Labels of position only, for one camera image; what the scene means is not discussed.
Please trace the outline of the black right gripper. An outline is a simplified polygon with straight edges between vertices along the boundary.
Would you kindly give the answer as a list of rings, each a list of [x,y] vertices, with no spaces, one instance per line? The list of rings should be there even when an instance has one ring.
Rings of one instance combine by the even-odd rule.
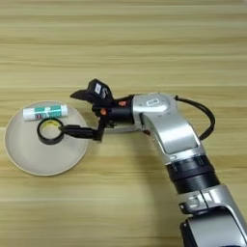
[[[92,94],[87,90],[78,90],[70,95],[71,98],[79,100],[92,100]],[[74,138],[94,139],[101,141],[106,127],[113,128],[116,124],[134,124],[132,101],[134,95],[122,98],[112,98],[95,102],[92,110],[99,117],[97,130],[90,127],[68,124],[60,126],[59,129],[66,135]]]

